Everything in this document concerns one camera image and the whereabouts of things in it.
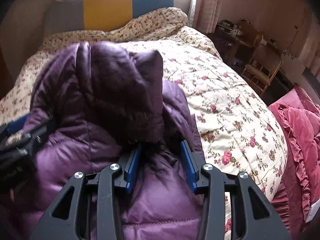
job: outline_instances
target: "purple puffer jacket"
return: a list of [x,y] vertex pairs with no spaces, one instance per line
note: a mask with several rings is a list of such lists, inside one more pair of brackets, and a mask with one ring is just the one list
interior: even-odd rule
[[75,172],[101,171],[129,142],[163,141],[161,150],[143,157],[132,196],[120,197],[125,238],[196,239],[202,200],[188,188],[176,153],[186,139],[203,155],[201,141],[183,91],[162,76],[157,51],[128,53],[108,42],[74,44],[41,72],[24,130],[48,111],[58,129],[15,197],[11,217],[25,238]]

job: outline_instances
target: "chair seat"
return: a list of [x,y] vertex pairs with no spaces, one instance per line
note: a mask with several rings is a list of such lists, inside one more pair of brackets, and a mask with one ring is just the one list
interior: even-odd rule
[[245,68],[249,70],[253,75],[255,75],[258,79],[260,79],[263,83],[270,86],[270,79],[265,73],[261,72],[259,69],[250,64],[245,65]]

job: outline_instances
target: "pink bedspread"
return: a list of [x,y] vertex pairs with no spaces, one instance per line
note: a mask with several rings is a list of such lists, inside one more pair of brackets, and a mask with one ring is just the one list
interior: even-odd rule
[[288,146],[287,166],[272,204],[295,240],[320,206],[320,107],[295,86],[269,109]]

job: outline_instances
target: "silver screw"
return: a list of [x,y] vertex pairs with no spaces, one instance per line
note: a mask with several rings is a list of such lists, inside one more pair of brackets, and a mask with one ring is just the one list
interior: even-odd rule
[[239,176],[241,179],[247,179],[249,177],[248,173],[243,171],[239,173]]
[[209,163],[206,163],[205,165],[203,165],[203,168],[206,170],[206,171],[211,171],[213,169],[213,166]]
[[41,138],[39,137],[39,135],[37,135],[37,142],[41,143]]
[[113,171],[116,171],[119,168],[120,168],[120,165],[118,163],[113,163],[110,165],[110,169],[112,169]]
[[75,173],[75,178],[76,178],[76,179],[80,179],[80,178],[82,178],[82,177],[83,177],[83,172],[78,171],[78,172]]

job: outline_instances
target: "floral blanket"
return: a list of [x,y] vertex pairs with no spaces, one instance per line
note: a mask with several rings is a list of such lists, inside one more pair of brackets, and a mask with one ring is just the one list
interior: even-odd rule
[[[28,113],[36,77],[57,50],[79,41],[120,42],[132,52],[156,49],[164,60],[164,78],[180,85],[196,115],[206,161],[226,173],[248,172],[271,201],[287,160],[284,134],[253,89],[223,63],[214,44],[187,25],[180,9],[163,8],[111,32],[73,31],[47,37],[0,101],[0,124]],[[230,239],[228,194],[225,200],[225,237]]]

